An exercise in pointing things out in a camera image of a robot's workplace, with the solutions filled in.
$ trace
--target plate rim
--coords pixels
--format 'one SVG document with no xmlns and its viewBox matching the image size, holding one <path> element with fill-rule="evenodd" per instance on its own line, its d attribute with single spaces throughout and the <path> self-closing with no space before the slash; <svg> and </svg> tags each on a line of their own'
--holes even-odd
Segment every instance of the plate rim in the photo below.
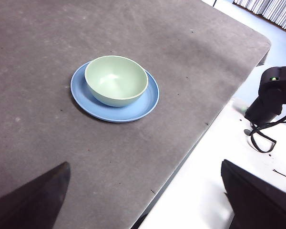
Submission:
<svg viewBox="0 0 286 229">
<path fill-rule="evenodd" d="M 153 111 L 153 109 L 156 107 L 156 105 L 158 104 L 158 101 L 159 101 L 159 95 L 160 95 L 160 91 L 159 91 L 159 87 L 158 87 L 158 84 L 156 82 L 156 80 L 154 79 L 154 77 L 146 70 L 144 69 L 147 74 L 151 77 L 151 79 L 154 81 L 155 85 L 156 85 L 156 88 L 157 88 L 157 99 L 156 99 L 156 102 L 154 103 L 154 105 L 152 106 L 152 108 L 144 113 L 143 115 L 141 116 L 138 116 L 138 117 L 135 117 L 135 118 L 130 118 L 130 119 L 110 119 L 110 118 L 104 118 L 100 115 L 97 115 L 95 114 L 94 112 L 91 112 L 91 111 L 88 111 L 84 106 L 82 106 L 82 104 L 78 101 L 78 99 L 76 98 L 76 96 L 74 96 L 74 91 L 73 91 L 73 79 L 76 75 L 76 73 L 82 68 L 84 67 L 85 65 L 89 64 L 91 61 L 88 61 L 87 63 L 84 63 L 82 66 L 80 66 L 73 74 L 72 78 L 71 78 L 71 82 L 70 82 L 70 89 L 71 89 L 71 94 L 74 98 L 74 100 L 76 101 L 76 103 L 85 111 L 87 112 L 88 114 L 92 115 L 93 117 L 96 117 L 98 119 L 101 119 L 103 121 L 107 121 L 107 122 L 112 122 L 112 123 L 128 123 L 128 122 L 133 122 L 133 121 L 136 121 L 138 119 L 141 119 L 143 118 L 144 116 L 148 115 L 151 111 Z"/>
</svg>

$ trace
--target white floor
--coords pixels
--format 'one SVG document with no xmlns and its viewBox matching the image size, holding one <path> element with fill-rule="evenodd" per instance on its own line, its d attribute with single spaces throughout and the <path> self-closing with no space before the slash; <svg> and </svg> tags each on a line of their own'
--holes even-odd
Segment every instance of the white floor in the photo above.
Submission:
<svg viewBox="0 0 286 229">
<path fill-rule="evenodd" d="M 213 5 L 214 0 L 203 0 L 209 5 Z M 229 15 L 235 20 L 247 25 L 255 31 L 263 34 L 271 41 L 271 49 L 267 56 L 265 65 L 253 69 L 248 79 L 237 90 L 234 97 L 240 98 L 247 104 L 251 104 L 257 97 L 260 77 L 264 70 L 274 66 L 286 66 L 286 31 L 269 23 L 260 17 L 255 16 L 243 8 L 233 5 L 232 0 L 218 0 L 215 8 Z M 286 105 L 279 117 L 286 115 Z"/>
</svg>

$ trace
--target black object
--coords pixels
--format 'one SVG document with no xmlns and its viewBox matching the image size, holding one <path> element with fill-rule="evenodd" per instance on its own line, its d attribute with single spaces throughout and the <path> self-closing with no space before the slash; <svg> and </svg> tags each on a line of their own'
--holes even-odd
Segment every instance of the black object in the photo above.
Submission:
<svg viewBox="0 0 286 229">
<path fill-rule="evenodd" d="M 221 166 L 235 213 L 230 229 L 286 229 L 286 193 L 228 160 Z"/>
<path fill-rule="evenodd" d="M 0 198 L 0 229 L 52 229 L 65 199 L 67 162 Z"/>
<path fill-rule="evenodd" d="M 245 118 L 257 126 L 270 122 L 286 104 L 286 67 L 272 67 L 263 72 L 257 99 L 245 113 Z"/>
</svg>

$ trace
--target black cable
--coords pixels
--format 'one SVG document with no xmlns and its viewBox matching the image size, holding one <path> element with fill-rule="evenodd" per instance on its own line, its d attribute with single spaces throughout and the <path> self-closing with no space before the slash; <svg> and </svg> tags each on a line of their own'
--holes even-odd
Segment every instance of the black cable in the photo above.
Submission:
<svg viewBox="0 0 286 229">
<path fill-rule="evenodd" d="M 278 124 L 280 124 L 280 123 L 286 123 L 285 120 L 286 120 L 286 115 L 285 115 L 283 118 L 281 118 L 281 119 L 279 119 L 278 121 L 276 121 L 276 122 L 273 122 L 273 123 L 265 123 L 265 124 L 262 125 L 262 126 L 256 126 L 254 123 L 251 122 L 252 131 L 250 132 L 249 136 L 251 137 L 251 142 L 252 142 L 253 146 L 254 146 L 259 152 L 261 152 L 261 153 L 263 153 L 263 154 L 264 154 L 264 153 L 269 153 L 269 152 L 271 152 L 271 151 L 274 149 L 275 145 L 276 145 L 276 140 L 274 140 L 274 139 L 268 137 L 267 135 L 263 134 L 263 133 L 260 132 L 260 131 L 261 131 L 261 130 L 264 130 L 264 129 L 267 129 L 267 128 L 270 128 L 270 127 L 273 127 L 273 126 L 278 125 Z M 271 147 L 270 147 L 269 150 L 264 151 L 264 150 L 260 149 L 260 147 L 258 147 L 258 145 L 257 145 L 257 143 L 256 143 L 256 141 L 255 141 L 255 139 L 254 139 L 254 137 L 253 137 L 253 134 L 255 134 L 255 133 L 257 133 L 258 135 L 260 135 L 260 136 L 262 136 L 262 137 L 268 139 L 269 141 L 273 142 L 273 144 L 271 145 Z"/>
</svg>

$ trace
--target bowl rim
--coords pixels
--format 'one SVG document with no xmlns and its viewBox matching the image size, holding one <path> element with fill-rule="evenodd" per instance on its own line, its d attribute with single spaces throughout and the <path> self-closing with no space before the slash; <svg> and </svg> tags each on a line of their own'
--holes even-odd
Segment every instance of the bowl rim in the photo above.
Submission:
<svg viewBox="0 0 286 229">
<path fill-rule="evenodd" d="M 92 64 L 94 61 L 96 61 L 96 60 L 98 60 L 98 59 L 105 58 L 105 57 L 119 57 L 119 58 L 122 58 L 122 59 L 126 59 L 126 60 L 129 60 L 129 61 L 135 63 L 139 68 L 141 68 L 142 71 L 144 72 L 145 77 L 146 77 L 146 85 L 145 85 L 145 87 L 143 88 L 143 90 L 142 90 L 140 93 L 138 93 L 138 94 L 136 94 L 136 95 L 134 95 L 134 96 L 125 97 L 125 98 L 112 98 L 112 97 L 105 96 L 105 95 L 103 95 L 102 93 L 99 93 L 98 91 L 96 91 L 94 88 L 92 88 L 92 87 L 89 85 L 88 81 L 87 81 L 87 74 L 86 74 L 86 73 L 87 73 L 87 69 L 88 69 L 89 65 Z M 114 100 L 129 100 L 129 99 L 136 98 L 136 97 L 142 95 L 142 94 L 146 91 L 146 89 L 147 89 L 147 87 L 148 87 L 148 83 L 149 83 L 149 82 L 148 82 L 148 75 L 147 75 L 147 73 L 146 73 L 146 70 L 145 70 L 141 65 L 139 65 L 136 61 L 133 61 L 133 60 L 127 58 L 127 57 L 118 56 L 118 55 L 100 56 L 100 57 L 98 57 L 98 58 L 96 58 L 96 59 L 90 61 L 89 64 L 88 64 L 88 65 L 86 66 L 86 68 L 85 68 L 85 73 L 84 73 L 84 74 L 85 74 L 85 80 L 86 80 L 87 85 L 88 85 L 93 91 L 95 91 L 96 93 L 100 94 L 101 96 L 104 96 L 104 97 L 109 98 L 109 99 L 114 99 Z"/>
</svg>

